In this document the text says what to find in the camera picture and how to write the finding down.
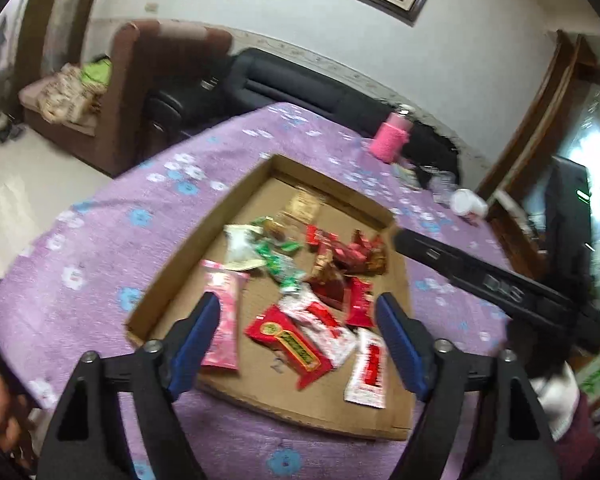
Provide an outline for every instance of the white cup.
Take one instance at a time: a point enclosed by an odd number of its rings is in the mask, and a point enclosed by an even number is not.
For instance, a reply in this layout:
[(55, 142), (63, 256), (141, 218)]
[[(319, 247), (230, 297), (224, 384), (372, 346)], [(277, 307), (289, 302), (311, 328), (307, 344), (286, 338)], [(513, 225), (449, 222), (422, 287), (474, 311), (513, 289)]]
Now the white cup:
[(457, 189), (449, 203), (451, 211), (475, 224), (487, 215), (487, 203), (470, 189)]

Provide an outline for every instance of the table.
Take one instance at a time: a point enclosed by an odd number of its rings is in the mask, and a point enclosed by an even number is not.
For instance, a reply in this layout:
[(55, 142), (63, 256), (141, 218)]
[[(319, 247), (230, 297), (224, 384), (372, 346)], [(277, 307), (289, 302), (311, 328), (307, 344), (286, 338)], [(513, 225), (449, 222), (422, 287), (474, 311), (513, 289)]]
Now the table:
[[(486, 224), (469, 225), (433, 202), (429, 192), (401, 186), (388, 165), (366, 152), (369, 142), (303, 108), (277, 104), (233, 118), (120, 176), (59, 215), (0, 283), (0, 350), (6, 361), (52, 408), (84, 351), (95, 349), (103, 357), (131, 351), (123, 323), (142, 290), (227, 190), (272, 153), (372, 197), (401, 226), (507, 267)], [(406, 265), (413, 314), (434, 338), (480, 354), (499, 345), (507, 319), (501, 310), (426, 266), (413, 260)], [(136, 471), (151, 479), (129, 394), (121, 404)], [(449, 479), (458, 476), (471, 431), (475, 402), (465, 404), (445, 470)], [(403, 442), (298, 428), (195, 390), (174, 409), (211, 479), (293, 474), (384, 480), (404, 449)]]

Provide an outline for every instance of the sofa armrest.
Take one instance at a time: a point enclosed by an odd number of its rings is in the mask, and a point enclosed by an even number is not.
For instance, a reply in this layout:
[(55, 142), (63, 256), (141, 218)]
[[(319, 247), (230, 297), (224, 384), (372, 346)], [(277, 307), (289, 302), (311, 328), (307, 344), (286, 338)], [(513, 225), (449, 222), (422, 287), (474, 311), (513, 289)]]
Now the sofa armrest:
[(118, 175), (138, 161), (142, 106), (157, 78), (199, 80), (212, 59), (226, 55), (232, 40), (227, 31), (199, 23), (138, 20), (120, 28), (96, 129), (98, 158), (108, 173)]

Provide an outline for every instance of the pink candy wrapper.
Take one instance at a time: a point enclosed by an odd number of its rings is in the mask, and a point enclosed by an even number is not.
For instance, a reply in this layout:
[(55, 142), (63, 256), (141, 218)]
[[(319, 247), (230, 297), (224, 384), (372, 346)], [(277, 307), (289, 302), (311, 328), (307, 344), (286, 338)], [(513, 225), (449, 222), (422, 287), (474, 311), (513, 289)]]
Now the pink candy wrapper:
[(202, 365), (237, 370), (237, 312), (249, 275), (226, 270), (222, 264), (209, 260), (203, 260), (200, 265), (206, 269), (205, 292), (212, 292), (220, 299), (220, 323)]
[(298, 295), (284, 296), (278, 307), (294, 320), (333, 368), (339, 368), (356, 347), (354, 333), (333, 317), (307, 283), (302, 284)]
[(386, 346), (379, 335), (358, 329), (358, 356), (344, 390), (344, 400), (374, 408), (384, 408)]

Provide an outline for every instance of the blue gripper pad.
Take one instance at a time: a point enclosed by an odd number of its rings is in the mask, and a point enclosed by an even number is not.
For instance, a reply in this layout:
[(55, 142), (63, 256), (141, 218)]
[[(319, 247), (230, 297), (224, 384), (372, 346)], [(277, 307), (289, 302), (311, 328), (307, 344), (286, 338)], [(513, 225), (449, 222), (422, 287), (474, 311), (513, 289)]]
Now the blue gripper pad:
[(421, 322), (405, 314), (390, 292), (376, 300), (376, 323), (404, 388), (418, 400), (427, 400), (436, 379), (433, 337)]
[(202, 358), (211, 345), (219, 323), (220, 301), (215, 294), (206, 292), (190, 316), (176, 322), (165, 338), (169, 338), (172, 331), (177, 332), (178, 329), (186, 330), (190, 327), (188, 334), (181, 334), (180, 338), (184, 338), (184, 342), (170, 362), (171, 381), (168, 390), (173, 400), (191, 389), (193, 379), (200, 370)]

